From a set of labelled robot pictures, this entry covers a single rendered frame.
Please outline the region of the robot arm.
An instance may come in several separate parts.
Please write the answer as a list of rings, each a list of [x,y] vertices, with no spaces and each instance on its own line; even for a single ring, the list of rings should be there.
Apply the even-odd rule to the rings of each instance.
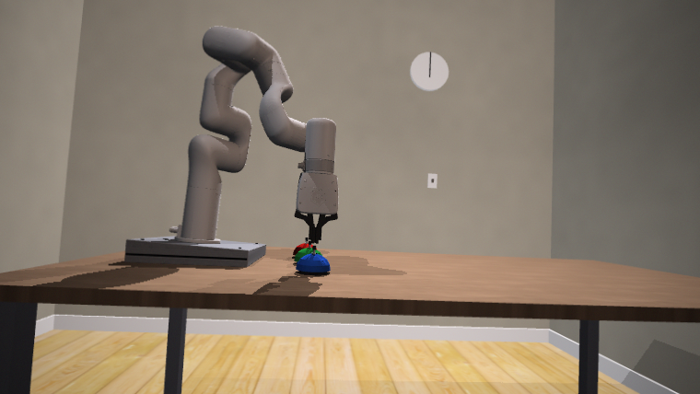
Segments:
[[[210,132],[227,136],[229,141],[200,134],[189,143],[182,225],[172,226],[169,232],[177,233],[176,241],[219,244],[216,228],[222,181],[218,171],[240,172],[251,139],[249,114],[231,106],[240,79],[250,71],[254,73],[264,95],[259,109],[263,129],[275,145],[305,152],[303,163],[298,163],[303,171],[334,173],[336,124],[325,118],[304,123],[286,115],[282,103],[291,98],[294,88],[278,52],[256,34],[215,26],[204,34],[203,48],[222,64],[204,81],[200,124]]]

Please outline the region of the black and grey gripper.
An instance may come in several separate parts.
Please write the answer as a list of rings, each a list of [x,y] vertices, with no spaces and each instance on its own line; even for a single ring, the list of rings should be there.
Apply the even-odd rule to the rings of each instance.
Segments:
[[[321,228],[328,222],[338,219],[338,180],[332,172],[307,170],[300,173],[297,186],[297,209],[295,217],[309,225],[311,243],[319,244]],[[308,216],[303,215],[308,214]],[[319,214],[315,227],[313,214]],[[330,216],[325,216],[331,214]]]

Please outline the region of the green bell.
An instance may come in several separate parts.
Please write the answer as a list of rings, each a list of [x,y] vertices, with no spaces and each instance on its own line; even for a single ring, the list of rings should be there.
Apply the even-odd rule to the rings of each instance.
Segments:
[[[312,249],[312,247],[311,247],[311,241],[309,241],[309,246],[308,246],[307,248],[302,249],[302,250],[300,250],[300,251],[297,253],[297,255],[295,256],[295,259],[294,259],[294,261],[296,261],[295,264],[297,264],[298,261],[299,261],[302,257],[304,257],[305,255],[308,255],[308,254],[310,254],[310,253],[313,253],[313,249]],[[315,253],[321,255],[321,253],[320,253],[318,250],[315,250]],[[321,256],[322,256],[322,255],[321,255]]]

